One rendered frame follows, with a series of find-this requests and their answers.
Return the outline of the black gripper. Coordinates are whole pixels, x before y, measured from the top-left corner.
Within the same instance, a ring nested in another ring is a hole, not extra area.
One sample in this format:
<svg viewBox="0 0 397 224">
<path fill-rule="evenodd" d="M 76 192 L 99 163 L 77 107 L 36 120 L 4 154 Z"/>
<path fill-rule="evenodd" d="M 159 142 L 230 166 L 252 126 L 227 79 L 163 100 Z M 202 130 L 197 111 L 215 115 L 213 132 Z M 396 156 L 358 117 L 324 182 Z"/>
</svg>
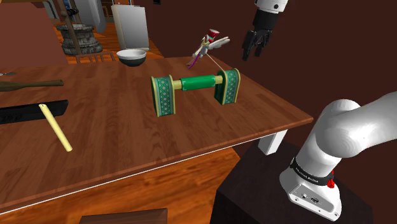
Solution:
<svg viewBox="0 0 397 224">
<path fill-rule="evenodd" d="M 242 59 L 244 61 L 247 61 L 254 45 L 256 47 L 254 55 L 256 57 L 260 56 L 261 51 L 265 46 L 267 46 L 269 42 L 269 39 L 272 35 L 272 30 L 277 23 L 278 16 L 278 13 L 271 13 L 257 9 L 253 20 L 254 31 L 247 31 L 247 34 L 242 44 Z"/>
</svg>

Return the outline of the winged toy figure red cup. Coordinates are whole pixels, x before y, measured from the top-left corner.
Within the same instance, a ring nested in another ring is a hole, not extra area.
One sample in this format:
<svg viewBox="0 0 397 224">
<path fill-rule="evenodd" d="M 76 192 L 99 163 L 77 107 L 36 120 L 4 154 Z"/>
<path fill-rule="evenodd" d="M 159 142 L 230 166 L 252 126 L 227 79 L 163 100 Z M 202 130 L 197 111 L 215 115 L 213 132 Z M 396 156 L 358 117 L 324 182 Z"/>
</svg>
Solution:
<svg viewBox="0 0 397 224">
<path fill-rule="evenodd" d="M 209 50 L 221 48 L 224 44 L 230 41 L 229 37 L 224 37 L 216 40 L 216 36 L 219 34 L 219 31 L 215 29 L 209 29 L 208 34 L 206 34 L 202 39 L 200 46 L 196 49 L 196 51 L 192 54 L 192 59 L 187 63 L 188 68 L 190 69 L 199 58 L 207 55 Z"/>
</svg>

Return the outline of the green patterned dumbbell-shaped roller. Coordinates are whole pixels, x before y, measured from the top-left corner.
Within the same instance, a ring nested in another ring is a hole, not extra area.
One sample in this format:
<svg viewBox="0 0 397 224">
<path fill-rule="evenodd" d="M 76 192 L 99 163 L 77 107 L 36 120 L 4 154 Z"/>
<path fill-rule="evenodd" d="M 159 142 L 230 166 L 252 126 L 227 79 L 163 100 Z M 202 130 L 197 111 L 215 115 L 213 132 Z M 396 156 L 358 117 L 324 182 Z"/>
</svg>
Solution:
<svg viewBox="0 0 397 224">
<path fill-rule="evenodd" d="M 220 70 L 216 75 L 193 76 L 175 80 L 168 76 L 150 77 L 153 105 L 157 117 L 176 113 L 175 91 L 214 87 L 214 98 L 221 104 L 236 103 L 241 76 L 238 69 Z"/>
</svg>

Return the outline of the white bowl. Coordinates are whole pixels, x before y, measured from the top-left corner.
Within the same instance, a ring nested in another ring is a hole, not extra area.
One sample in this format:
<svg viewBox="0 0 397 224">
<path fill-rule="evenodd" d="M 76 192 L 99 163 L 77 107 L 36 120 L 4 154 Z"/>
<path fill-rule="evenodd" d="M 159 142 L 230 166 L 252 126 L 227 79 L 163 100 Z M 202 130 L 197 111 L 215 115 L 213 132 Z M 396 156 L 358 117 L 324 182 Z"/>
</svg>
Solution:
<svg viewBox="0 0 397 224">
<path fill-rule="evenodd" d="M 140 66 L 146 60 L 146 51 L 140 49 L 120 50 L 116 55 L 122 64 L 129 67 Z"/>
</svg>

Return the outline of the dark robot stand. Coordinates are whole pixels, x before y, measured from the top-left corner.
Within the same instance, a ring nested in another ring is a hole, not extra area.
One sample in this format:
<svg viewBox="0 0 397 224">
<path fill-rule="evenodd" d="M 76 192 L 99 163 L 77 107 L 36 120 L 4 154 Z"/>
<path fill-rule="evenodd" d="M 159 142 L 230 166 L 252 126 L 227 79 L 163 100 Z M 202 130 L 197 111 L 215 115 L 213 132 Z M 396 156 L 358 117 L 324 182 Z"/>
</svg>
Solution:
<svg viewBox="0 0 397 224">
<path fill-rule="evenodd" d="M 330 221 L 290 202 L 279 182 L 299 147 L 265 155 L 251 146 L 216 191 L 209 224 L 373 224 L 372 208 L 339 180 L 342 214 Z"/>
</svg>

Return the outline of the brown wooden table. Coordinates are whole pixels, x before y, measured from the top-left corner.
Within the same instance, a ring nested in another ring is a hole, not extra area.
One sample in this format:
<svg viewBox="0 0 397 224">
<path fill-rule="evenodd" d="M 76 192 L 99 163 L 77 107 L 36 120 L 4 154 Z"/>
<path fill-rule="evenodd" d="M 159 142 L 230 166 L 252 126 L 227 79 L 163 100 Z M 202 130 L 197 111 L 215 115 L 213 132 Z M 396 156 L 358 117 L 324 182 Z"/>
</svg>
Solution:
<svg viewBox="0 0 397 224">
<path fill-rule="evenodd" d="M 150 78 L 215 74 L 216 57 L 188 69 L 187 57 L 15 67 L 11 81 L 62 80 L 61 87 L 0 92 L 0 108 L 66 99 L 57 122 L 66 151 L 46 120 L 0 122 L 0 215 L 173 162 L 277 137 L 312 117 L 247 76 L 237 102 L 221 105 L 211 88 L 176 92 L 176 114 L 158 117 Z"/>
</svg>

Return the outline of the wooden chair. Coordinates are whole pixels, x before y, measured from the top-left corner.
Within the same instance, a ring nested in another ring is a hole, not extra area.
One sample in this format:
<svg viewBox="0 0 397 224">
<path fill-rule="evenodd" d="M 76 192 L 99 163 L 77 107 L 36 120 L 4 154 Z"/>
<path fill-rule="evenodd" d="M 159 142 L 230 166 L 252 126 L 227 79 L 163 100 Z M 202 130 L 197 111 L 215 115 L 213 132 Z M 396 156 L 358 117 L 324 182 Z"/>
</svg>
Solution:
<svg viewBox="0 0 397 224">
<path fill-rule="evenodd" d="M 93 63 L 94 61 L 98 62 L 104 62 L 104 56 L 108 55 L 110 56 L 112 61 L 116 61 L 115 56 L 113 55 L 112 51 L 102 51 L 102 52 L 98 52 L 98 53 L 88 53 L 88 54 L 81 54 L 81 55 L 77 55 L 76 56 L 76 63 L 80 64 L 82 58 L 87 58 L 90 63 Z"/>
</svg>

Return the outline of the grey stone well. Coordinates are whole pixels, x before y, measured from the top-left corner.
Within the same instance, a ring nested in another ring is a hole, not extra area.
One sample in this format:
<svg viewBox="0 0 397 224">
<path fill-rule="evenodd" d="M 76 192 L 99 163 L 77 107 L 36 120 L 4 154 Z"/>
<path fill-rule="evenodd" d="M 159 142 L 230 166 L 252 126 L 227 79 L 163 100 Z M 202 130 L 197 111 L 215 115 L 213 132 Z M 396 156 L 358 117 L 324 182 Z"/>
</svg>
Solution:
<svg viewBox="0 0 397 224">
<path fill-rule="evenodd" d="M 62 49 L 66 55 L 77 55 L 73 39 L 69 35 L 67 25 L 57 25 L 56 29 L 64 38 Z M 78 40 L 82 54 L 102 52 L 102 45 L 95 39 L 93 25 L 73 24 L 74 33 Z"/>
</svg>

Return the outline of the pale yellow stick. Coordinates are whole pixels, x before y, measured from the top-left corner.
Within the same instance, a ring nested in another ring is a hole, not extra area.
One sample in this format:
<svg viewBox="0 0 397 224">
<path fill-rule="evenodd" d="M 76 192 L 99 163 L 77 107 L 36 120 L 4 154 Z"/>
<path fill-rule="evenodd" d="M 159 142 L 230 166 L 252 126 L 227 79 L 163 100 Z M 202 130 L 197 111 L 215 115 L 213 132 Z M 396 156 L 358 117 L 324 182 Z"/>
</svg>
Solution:
<svg viewBox="0 0 397 224">
<path fill-rule="evenodd" d="M 67 152 L 70 152 L 73 150 L 71 144 L 67 140 L 65 134 L 63 133 L 62 129 L 58 125 L 55 117 L 52 115 L 51 111 L 49 110 L 48 106 L 46 104 L 39 104 L 39 108 L 44 114 L 46 120 L 50 124 L 51 128 L 53 129 L 54 133 L 57 135 L 59 141 L 62 143 L 64 149 Z"/>
</svg>

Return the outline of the brown wooden furniture top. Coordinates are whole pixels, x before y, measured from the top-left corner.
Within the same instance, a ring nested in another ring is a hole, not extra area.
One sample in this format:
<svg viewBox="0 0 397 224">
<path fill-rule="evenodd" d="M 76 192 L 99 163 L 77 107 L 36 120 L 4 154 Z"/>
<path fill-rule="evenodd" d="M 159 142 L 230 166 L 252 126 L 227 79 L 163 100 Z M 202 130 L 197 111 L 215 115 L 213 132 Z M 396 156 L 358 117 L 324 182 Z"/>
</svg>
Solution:
<svg viewBox="0 0 397 224">
<path fill-rule="evenodd" d="M 82 216 L 79 224 L 167 224 L 168 209 Z"/>
</svg>

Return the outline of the brown wooden paddle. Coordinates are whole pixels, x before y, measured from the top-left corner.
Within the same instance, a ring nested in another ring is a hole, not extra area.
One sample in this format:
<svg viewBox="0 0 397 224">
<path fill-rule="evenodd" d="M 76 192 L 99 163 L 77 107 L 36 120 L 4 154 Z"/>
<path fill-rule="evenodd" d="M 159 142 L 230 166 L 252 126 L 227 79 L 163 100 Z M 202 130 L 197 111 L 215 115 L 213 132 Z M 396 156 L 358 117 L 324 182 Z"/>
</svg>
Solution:
<svg viewBox="0 0 397 224">
<path fill-rule="evenodd" d="M 57 87 L 63 86 L 64 82 L 62 80 L 51 80 L 51 81 L 38 81 L 31 83 L 22 83 L 14 81 L 0 81 L 0 92 L 10 92 L 14 90 L 19 90 L 21 88 L 27 87 Z"/>
</svg>

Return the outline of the flat black bar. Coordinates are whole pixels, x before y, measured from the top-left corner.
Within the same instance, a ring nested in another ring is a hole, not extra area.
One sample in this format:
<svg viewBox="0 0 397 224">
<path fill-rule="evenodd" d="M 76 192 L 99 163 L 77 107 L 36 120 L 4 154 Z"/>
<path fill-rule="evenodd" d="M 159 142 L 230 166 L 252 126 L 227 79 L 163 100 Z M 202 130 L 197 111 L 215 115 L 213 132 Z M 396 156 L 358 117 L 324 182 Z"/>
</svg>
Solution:
<svg viewBox="0 0 397 224">
<path fill-rule="evenodd" d="M 68 100 L 44 102 L 53 116 L 62 116 L 69 104 Z M 39 103 L 0 108 L 0 125 L 45 119 Z"/>
</svg>

